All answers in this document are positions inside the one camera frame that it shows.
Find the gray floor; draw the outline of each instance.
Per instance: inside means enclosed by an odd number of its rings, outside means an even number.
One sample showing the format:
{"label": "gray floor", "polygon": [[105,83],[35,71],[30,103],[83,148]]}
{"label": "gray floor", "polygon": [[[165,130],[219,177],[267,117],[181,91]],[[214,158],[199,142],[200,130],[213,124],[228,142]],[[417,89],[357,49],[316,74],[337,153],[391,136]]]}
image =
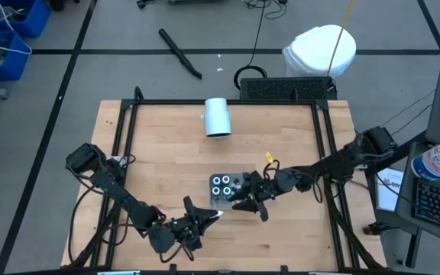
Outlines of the gray floor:
{"label": "gray floor", "polygon": [[[99,0],[82,48],[166,49],[157,35],[159,28],[165,28],[182,48],[252,48],[259,10],[248,10],[239,0],[174,6],[165,2],[156,0],[140,11],[132,0]],[[28,43],[34,49],[71,53],[89,3],[68,2],[65,11],[51,15],[42,36]],[[310,28],[341,24],[348,3],[292,0],[286,16],[263,23],[258,46],[280,49]],[[440,1],[426,4],[440,32]],[[348,31],[360,50],[438,50],[413,0],[356,1]],[[202,81],[193,78],[172,55],[90,54],[77,58],[66,94],[57,99],[63,100],[62,108],[7,272],[59,267],[78,189],[63,168],[64,159],[91,138],[101,100],[131,97],[135,86],[148,99],[238,98],[232,77],[250,55],[193,54],[188,58],[203,73]],[[67,54],[33,55],[20,81],[0,82],[11,93],[8,100],[0,100],[0,251],[69,61]],[[286,70],[280,54],[257,55],[254,64],[266,69],[269,76],[284,76]],[[337,78],[338,97],[350,102],[355,126],[362,131],[432,91],[439,66],[440,55],[357,56]],[[429,97],[420,102],[387,127],[398,129],[431,101]],[[424,113],[397,134],[396,140],[404,142],[425,129],[428,116],[429,112]],[[408,270],[396,260],[404,257],[409,236],[395,230],[382,236],[382,241],[389,266]],[[408,271],[440,274],[440,240],[424,235],[417,268]]]}

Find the white bucket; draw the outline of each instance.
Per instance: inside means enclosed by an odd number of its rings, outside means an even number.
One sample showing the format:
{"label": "white bucket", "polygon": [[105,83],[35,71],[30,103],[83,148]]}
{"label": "white bucket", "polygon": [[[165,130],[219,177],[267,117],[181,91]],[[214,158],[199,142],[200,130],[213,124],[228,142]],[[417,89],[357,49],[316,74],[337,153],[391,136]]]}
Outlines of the white bucket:
{"label": "white bucket", "polygon": [[[295,38],[283,49],[286,77],[326,76],[330,59],[341,27],[326,25],[314,27]],[[356,41],[344,30],[335,53],[331,77],[340,76],[351,65],[356,55]]]}

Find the yellow tag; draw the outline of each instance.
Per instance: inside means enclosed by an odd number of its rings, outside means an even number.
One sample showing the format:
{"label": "yellow tag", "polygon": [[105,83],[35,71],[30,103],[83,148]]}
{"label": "yellow tag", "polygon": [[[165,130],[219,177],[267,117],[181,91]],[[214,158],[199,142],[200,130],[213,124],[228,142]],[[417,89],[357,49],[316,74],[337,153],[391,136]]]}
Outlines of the yellow tag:
{"label": "yellow tag", "polygon": [[273,159],[273,157],[271,156],[271,154],[269,154],[269,152],[266,152],[266,158],[267,158],[267,161],[268,161],[269,163],[273,163],[273,162],[274,162],[274,159]]}

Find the black cable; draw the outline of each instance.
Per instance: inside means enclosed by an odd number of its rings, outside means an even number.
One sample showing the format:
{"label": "black cable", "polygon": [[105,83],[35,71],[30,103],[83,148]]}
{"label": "black cable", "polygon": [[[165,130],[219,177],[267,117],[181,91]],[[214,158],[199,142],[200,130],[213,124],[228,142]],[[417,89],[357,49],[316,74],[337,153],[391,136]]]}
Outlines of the black cable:
{"label": "black cable", "polygon": [[390,119],[388,119],[385,123],[381,124],[381,126],[387,124],[388,122],[392,121],[394,118],[398,117],[399,115],[401,115],[404,111],[408,110],[409,108],[412,108],[412,106],[414,106],[415,104],[421,102],[424,99],[427,99],[433,92],[435,92],[435,89],[432,90],[430,93],[428,93],[427,95],[425,95],[423,98],[418,99],[417,101],[415,101],[414,103],[412,103],[411,105],[405,107],[402,111],[400,111],[398,114],[394,115],[393,117],[391,117]]}
{"label": "black cable", "polygon": [[[130,220],[130,215],[127,216],[127,221],[126,223],[128,223],[128,221]],[[119,242],[116,242],[114,244],[112,244],[109,241],[106,241],[103,236],[101,237],[101,241],[107,245],[112,245],[112,246],[119,246],[120,244],[123,244],[123,242],[125,241],[125,239],[127,238],[127,233],[128,233],[128,226],[125,226],[125,232],[123,232],[123,237],[121,237],[121,240]]]}
{"label": "black cable", "polygon": [[338,183],[338,192],[337,192],[337,194],[335,194],[335,196],[332,197],[333,199],[337,198],[341,194],[341,189],[345,188],[345,184],[346,183],[354,183],[357,186],[364,187],[367,191],[370,190],[369,187],[365,186],[363,183],[358,183],[358,182],[353,181],[353,180],[348,180],[347,182],[342,183],[342,184]]}
{"label": "black cable", "polygon": [[81,183],[82,185],[84,185],[84,187],[86,187],[89,191],[91,191],[91,192],[93,192],[93,193],[96,193],[96,194],[98,194],[98,195],[101,195],[101,196],[106,196],[106,194],[104,194],[103,192],[99,192],[99,191],[94,190],[94,187],[93,187],[93,186],[88,186],[87,184],[85,184],[85,183],[81,180],[81,178],[77,177],[77,181],[79,181],[79,183]]}
{"label": "black cable", "polygon": [[105,232],[107,232],[108,230],[111,230],[113,228],[120,228],[120,227],[124,227],[124,226],[136,228],[136,226],[134,224],[126,222],[126,223],[121,223],[121,224],[117,224],[117,225],[110,225],[105,229]]}
{"label": "black cable", "polygon": [[180,252],[181,248],[184,248],[184,244],[180,244],[179,247],[174,251],[174,253],[170,257],[168,257],[166,260],[164,260],[163,254],[159,253],[160,262],[163,264],[169,263]]}
{"label": "black cable", "polygon": [[407,199],[406,197],[400,195],[399,193],[397,193],[395,190],[391,189],[391,187],[389,187],[380,177],[380,175],[378,175],[378,172],[376,171],[376,169],[374,167],[373,171],[374,174],[377,176],[377,178],[381,181],[381,183],[388,188],[389,191],[391,191],[393,194],[395,194],[396,196],[398,196],[399,198],[403,199],[404,201],[408,202],[414,209],[418,209],[419,211],[425,213],[428,215],[428,218],[431,218],[434,222],[437,222],[440,224],[440,219],[436,218],[434,214],[432,214],[431,212],[423,209],[422,207],[417,206],[415,203],[413,203],[412,201],[410,201],[409,199]]}
{"label": "black cable", "polygon": [[123,165],[121,166],[121,167],[123,167],[123,168],[125,168],[125,167],[128,166],[129,164],[134,163],[134,162],[137,160],[137,158],[135,157],[135,155],[133,155],[133,154],[129,154],[129,155],[127,155],[127,156],[123,156],[123,157],[121,157],[118,163],[121,163],[121,161],[122,161],[123,159],[125,159],[125,158],[127,158],[127,163],[125,163],[125,164],[123,164]]}
{"label": "black cable", "polygon": [[186,254],[186,256],[188,256],[190,261],[195,260],[195,256],[193,255],[193,252],[189,248],[187,248],[186,246],[183,246],[183,250],[184,250],[184,253]]}
{"label": "black cable", "polygon": [[242,0],[242,1],[243,1],[243,3],[246,4],[248,9],[263,8],[263,6],[257,5],[257,4],[259,4],[259,2],[263,2],[263,5],[266,4],[266,2],[267,2],[266,7],[269,7],[269,5],[271,5],[271,0],[255,0],[256,4],[252,4],[252,2],[254,2],[254,0],[249,0],[247,2],[244,0]]}
{"label": "black cable", "polygon": [[358,183],[358,182],[353,181],[353,180],[349,180],[348,182],[350,182],[350,183],[354,183],[354,184],[357,185],[357,186],[361,186],[361,187],[365,188],[367,191],[370,190],[370,188],[367,187],[366,185],[364,185],[363,183]]}
{"label": "black cable", "polygon": [[254,60],[254,56],[256,55],[257,41],[259,40],[260,26],[263,23],[264,9],[265,8],[266,8],[266,1],[263,1],[262,11],[260,13],[259,26],[257,27],[256,42],[254,43],[254,49],[252,50],[251,61],[249,61],[249,64],[247,66],[243,66],[242,68],[237,70],[237,72],[235,72],[235,75],[234,75],[234,85],[235,85],[235,88],[237,88],[239,91],[241,90],[241,85],[238,83],[238,77],[245,70],[255,70],[255,71],[258,71],[263,76],[263,78],[267,78],[267,73],[266,73],[266,71],[263,68],[261,68],[259,66],[252,66],[251,65],[252,61]]}
{"label": "black cable", "polygon": [[285,14],[286,14],[286,12],[288,11],[288,8],[287,8],[287,6],[286,6],[286,4],[280,4],[277,0],[273,0],[273,2],[274,2],[274,4],[276,4],[276,5],[278,5],[278,7],[280,8],[279,10],[277,10],[277,11],[272,11],[272,12],[268,12],[268,13],[266,13],[266,15],[264,15],[264,18],[266,18],[267,20],[274,20],[274,19],[278,19],[278,18],[281,18],[281,17],[283,17]]}
{"label": "black cable", "polygon": [[260,20],[259,20],[259,26],[257,26],[256,42],[254,42],[254,49],[252,50],[252,57],[251,57],[251,61],[249,61],[248,66],[251,65],[252,60],[254,60],[254,55],[256,54],[257,41],[259,40],[260,26],[263,24],[263,17],[264,17],[264,9],[265,8],[266,8],[266,2],[264,2],[263,8],[260,11]]}
{"label": "black cable", "polygon": [[417,114],[416,116],[414,116],[412,119],[410,119],[409,122],[405,123],[404,126],[402,126],[400,129],[394,131],[391,136],[393,136],[394,134],[402,131],[407,125],[409,125],[410,123],[412,123],[412,121],[416,120],[423,112],[425,112],[429,107],[432,107],[432,104],[427,105],[422,111],[420,111],[419,114]]}
{"label": "black cable", "polygon": [[[273,163],[276,163],[276,164],[277,164],[276,168],[270,168],[271,164],[273,164]],[[290,176],[290,177],[295,177],[295,176],[296,176],[296,174],[294,174],[294,173],[293,173],[293,174],[288,174],[288,173],[282,171],[282,170],[280,169],[280,162],[279,162],[279,160],[273,160],[272,163],[268,163],[268,164],[264,167],[264,170],[263,170],[263,177],[264,177],[264,180],[271,180],[271,177],[270,177],[270,175],[269,175],[269,173],[268,173],[267,171],[274,171],[275,174],[278,173],[278,172],[281,172],[281,173],[284,173],[285,175]],[[312,180],[312,185],[314,186],[314,187],[313,187],[313,195],[314,195],[314,197],[315,197],[315,200],[316,200],[318,203],[323,203],[324,198],[323,198],[323,195],[322,195],[322,188],[320,187],[319,181],[316,180],[316,179],[318,178],[318,174],[316,174],[316,175],[315,175],[315,178],[314,178],[314,177],[310,176],[308,173],[304,173],[304,172],[301,172],[301,171],[299,171],[299,170],[297,170],[296,172],[297,172],[299,175],[307,176],[307,177],[309,177],[309,178]]]}
{"label": "black cable", "polygon": [[[259,2],[266,3],[265,8],[267,8],[271,5],[271,2],[274,2],[274,4],[276,4],[279,9],[277,11],[270,11],[270,12],[266,13],[264,15],[264,18],[266,18],[268,20],[278,19],[278,18],[284,16],[288,10],[286,4],[280,3],[280,2],[278,2],[278,0],[255,0],[256,1],[255,4],[253,4],[254,0],[249,0],[249,1],[242,0],[242,1],[243,1],[243,3],[246,4],[248,9],[263,8],[262,5],[258,5]],[[269,15],[274,15],[274,14],[278,14],[278,13],[281,13],[281,14],[277,15],[277,16],[273,16],[273,17],[269,16]]]}
{"label": "black cable", "polygon": [[70,218],[70,229],[69,229],[69,238],[67,239],[67,256],[69,257],[69,261],[70,263],[74,262],[73,259],[73,252],[72,252],[72,248],[71,248],[71,244],[73,243],[73,231],[74,231],[74,218],[76,217],[76,212],[77,212],[77,208],[79,206],[79,204],[81,203],[81,201],[84,199],[84,197],[86,195],[89,194],[89,192],[91,192],[93,190],[94,187],[91,187],[89,189],[87,189],[78,199],[76,202],[76,205],[74,206],[73,209],[73,214],[71,215]]}

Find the yellow cable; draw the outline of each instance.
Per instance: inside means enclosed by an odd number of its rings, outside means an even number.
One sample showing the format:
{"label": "yellow cable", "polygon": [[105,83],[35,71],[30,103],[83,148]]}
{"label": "yellow cable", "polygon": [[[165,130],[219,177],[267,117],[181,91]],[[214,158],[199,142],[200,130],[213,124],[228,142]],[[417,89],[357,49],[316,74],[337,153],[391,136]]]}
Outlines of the yellow cable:
{"label": "yellow cable", "polygon": [[344,23],[342,23],[341,32],[339,33],[339,37],[337,37],[337,42],[335,43],[334,53],[332,54],[332,58],[330,59],[330,64],[328,65],[327,76],[330,76],[330,70],[332,69],[332,62],[334,62],[335,52],[337,51],[337,47],[339,46],[339,41],[341,40],[342,32],[345,29],[345,25],[349,21],[349,16],[351,16],[352,4],[354,0],[351,0],[349,3],[348,10],[345,12]]}

